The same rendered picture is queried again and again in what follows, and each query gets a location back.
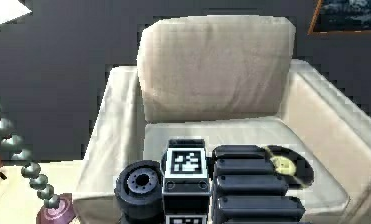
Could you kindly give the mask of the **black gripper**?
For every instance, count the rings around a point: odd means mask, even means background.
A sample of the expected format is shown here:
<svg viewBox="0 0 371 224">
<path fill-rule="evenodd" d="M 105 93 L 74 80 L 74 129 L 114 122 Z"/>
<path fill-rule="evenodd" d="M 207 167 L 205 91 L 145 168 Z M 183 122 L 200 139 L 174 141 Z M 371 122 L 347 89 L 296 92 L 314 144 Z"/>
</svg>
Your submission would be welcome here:
<svg viewBox="0 0 371 224">
<path fill-rule="evenodd" d="M 117 224 L 162 224 L 162 174 L 157 161 L 128 165 L 115 181 L 114 194 L 121 210 Z"/>
</svg>

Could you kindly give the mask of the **grey beaded floor lamp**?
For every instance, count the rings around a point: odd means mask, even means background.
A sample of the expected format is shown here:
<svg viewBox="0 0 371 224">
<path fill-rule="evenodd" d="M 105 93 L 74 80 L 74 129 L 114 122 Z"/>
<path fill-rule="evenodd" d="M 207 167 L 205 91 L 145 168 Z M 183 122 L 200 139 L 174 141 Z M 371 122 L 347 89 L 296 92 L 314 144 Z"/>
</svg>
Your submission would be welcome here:
<svg viewBox="0 0 371 224">
<path fill-rule="evenodd" d="M 73 209 L 70 193 L 56 194 L 41 165 L 32 158 L 32 150 L 23 144 L 23 138 L 13 128 L 13 123 L 2 115 L 0 103 L 0 142 L 2 150 L 12 152 L 11 161 L 22 163 L 20 174 L 29 181 L 43 205 L 37 212 L 36 224 L 79 224 Z"/>
</svg>

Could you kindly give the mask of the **white lamp shade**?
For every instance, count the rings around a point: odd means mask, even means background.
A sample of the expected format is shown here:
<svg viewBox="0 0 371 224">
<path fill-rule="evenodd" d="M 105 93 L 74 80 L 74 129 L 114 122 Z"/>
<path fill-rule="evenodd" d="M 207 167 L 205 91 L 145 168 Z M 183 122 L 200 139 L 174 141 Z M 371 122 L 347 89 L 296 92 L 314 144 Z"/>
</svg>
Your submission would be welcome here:
<svg viewBox="0 0 371 224">
<path fill-rule="evenodd" d="M 0 0 L 0 25 L 32 12 L 20 0 Z"/>
</svg>

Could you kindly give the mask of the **framed dark picture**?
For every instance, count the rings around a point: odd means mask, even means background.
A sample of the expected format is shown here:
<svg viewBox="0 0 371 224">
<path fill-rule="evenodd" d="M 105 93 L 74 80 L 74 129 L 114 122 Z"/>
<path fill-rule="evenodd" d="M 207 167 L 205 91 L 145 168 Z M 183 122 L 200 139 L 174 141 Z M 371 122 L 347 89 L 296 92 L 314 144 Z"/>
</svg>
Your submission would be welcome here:
<svg viewBox="0 0 371 224">
<path fill-rule="evenodd" d="M 371 0 L 317 0 L 308 33 L 371 32 Z"/>
</svg>

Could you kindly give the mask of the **black vinyl record yellow label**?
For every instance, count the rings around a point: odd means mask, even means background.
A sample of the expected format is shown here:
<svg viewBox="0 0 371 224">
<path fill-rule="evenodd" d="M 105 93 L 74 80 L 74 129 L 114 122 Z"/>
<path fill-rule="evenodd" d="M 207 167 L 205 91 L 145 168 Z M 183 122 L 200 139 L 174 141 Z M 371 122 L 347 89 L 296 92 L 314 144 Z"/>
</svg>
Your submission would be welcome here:
<svg viewBox="0 0 371 224">
<path fill-rule="evenodd" d="M 305 157 L 279 145 L 267 145 L 263 149 L 269 154 L 275 171 L 285 179 L 290 189 L 301 190 L 313 184 L 314 169 Z"/>
</svg>

